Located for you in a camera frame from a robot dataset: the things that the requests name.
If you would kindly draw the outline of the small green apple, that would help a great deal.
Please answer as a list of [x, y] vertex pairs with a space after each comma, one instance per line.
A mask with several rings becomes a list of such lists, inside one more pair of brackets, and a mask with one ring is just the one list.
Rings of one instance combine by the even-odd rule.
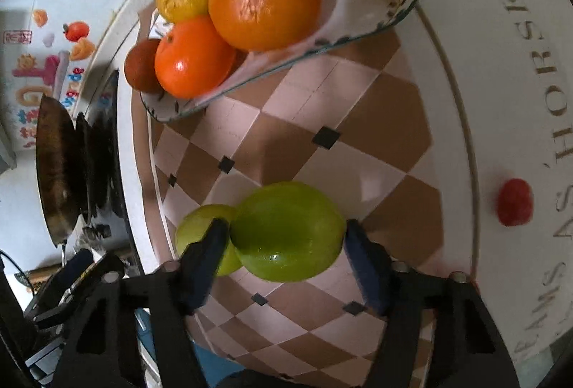
[[[228, 224], [231, 224], [235, 216], [235, 207], [220, 205], [219, 203], [198, 207], [198, 209], [187, 214], [179, 224], [175, 233], [175, 248], [177, 254], [182, 256], [184, 250], [186, 250], [191, 243], [198, 243], [198, 241], [202, 240], [215, 218], [222, 218]], [[228, 276], [236, 272], [236, 270], [239, 270], [242, 266], [236, 249], [232, 241], [230, 241], [222, 255], [221, 263], [217, 269], [217, 276]]]

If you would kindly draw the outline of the red cherry tomato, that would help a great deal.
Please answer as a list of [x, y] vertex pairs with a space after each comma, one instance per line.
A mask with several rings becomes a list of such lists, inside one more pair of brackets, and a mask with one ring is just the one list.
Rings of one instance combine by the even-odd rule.
[[499, 190], [496, 213], [500, 223], [506, 227], [527, 224], [534, 209], [534, 198], [530, 185], [521, 178], [508, 179]]

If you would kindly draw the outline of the large green apple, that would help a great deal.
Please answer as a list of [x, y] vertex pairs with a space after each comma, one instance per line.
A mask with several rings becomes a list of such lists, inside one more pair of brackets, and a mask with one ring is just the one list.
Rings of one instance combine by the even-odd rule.
[[317, 276], [338, 258], [346, 219], [318, 189], [283, 181], [256, 189], [239, 203], [230, 238], [243, 266], [272, 282]]

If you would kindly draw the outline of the black frying pan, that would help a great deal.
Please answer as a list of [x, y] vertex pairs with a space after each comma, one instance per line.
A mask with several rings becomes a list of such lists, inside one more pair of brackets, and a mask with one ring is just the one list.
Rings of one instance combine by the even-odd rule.
[[36, 171], [42, 211], [54, 246], [65, 243], [80, 215], [77, 137], [55, 98], [42, 96], [36, 131]]

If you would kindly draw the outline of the dark red plum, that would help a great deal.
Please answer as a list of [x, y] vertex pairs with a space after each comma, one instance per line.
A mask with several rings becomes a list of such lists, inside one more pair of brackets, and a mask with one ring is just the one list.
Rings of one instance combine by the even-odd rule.
[[124, 74], [128, 84], [135, 90], [148, 94], [163, 91], [154, 70], [154, 58], [160, 39], [146, 39], [134, 45], [127, 53]]

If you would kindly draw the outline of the orange tangerine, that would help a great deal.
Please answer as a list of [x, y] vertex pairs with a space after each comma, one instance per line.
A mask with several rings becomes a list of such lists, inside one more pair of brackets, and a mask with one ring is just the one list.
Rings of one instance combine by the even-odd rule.
[[154, 70], [162, 88], [179, 99], [193, 99], [226, 80], [236, 58], [208, 15], [176, 24], [160, 41]]

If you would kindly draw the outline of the checkered brown pink mat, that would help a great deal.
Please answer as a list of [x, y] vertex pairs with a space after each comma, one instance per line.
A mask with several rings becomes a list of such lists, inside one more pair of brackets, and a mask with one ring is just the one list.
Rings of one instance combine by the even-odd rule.
[[[132, 103], [146, 234], [159, 261], [193, 210], [298, 181], [424, 273], [473, 273], [475, 170], [464, 108], [427, 9], [393, 30], [247, 84], [163, 124]], [[187, 318], [193, 340], [248, 369], [319, 387], [364, 382], [386, 327], [345, 254], [315, 277], [218, 278]]]

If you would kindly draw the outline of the large orange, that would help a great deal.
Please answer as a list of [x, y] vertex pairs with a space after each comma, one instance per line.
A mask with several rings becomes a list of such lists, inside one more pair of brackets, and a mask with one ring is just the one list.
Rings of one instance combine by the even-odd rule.
[[264, 52], [307, 39], [319, 26], [322, 0], [209, 0], [217, 32], [232, 47]]

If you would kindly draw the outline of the oval floral ceramic plate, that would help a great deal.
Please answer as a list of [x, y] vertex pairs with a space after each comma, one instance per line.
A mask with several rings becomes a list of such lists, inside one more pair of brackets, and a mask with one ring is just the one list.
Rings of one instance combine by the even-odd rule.
[[146, 111], [167, 123], [202, 110], [217, 98], [250, 82], [294, 64], [374, 36], [401, 22], [418, 0], [322, 0], [319, 27], [298, 44], [265, 53], [250, 52], [236, 70], [214, 90], [194, 99], [178, 99], [167, 92], [140, 95]]

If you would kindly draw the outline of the colourful wall sticker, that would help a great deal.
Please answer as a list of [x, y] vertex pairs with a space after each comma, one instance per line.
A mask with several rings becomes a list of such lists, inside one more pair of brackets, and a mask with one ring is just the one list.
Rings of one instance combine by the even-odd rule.
[[1, 124], [13, 150], [35, 147], [42, 97], [75, 107], [95, 50], [84, 20], [44, 9], [1, 11]]

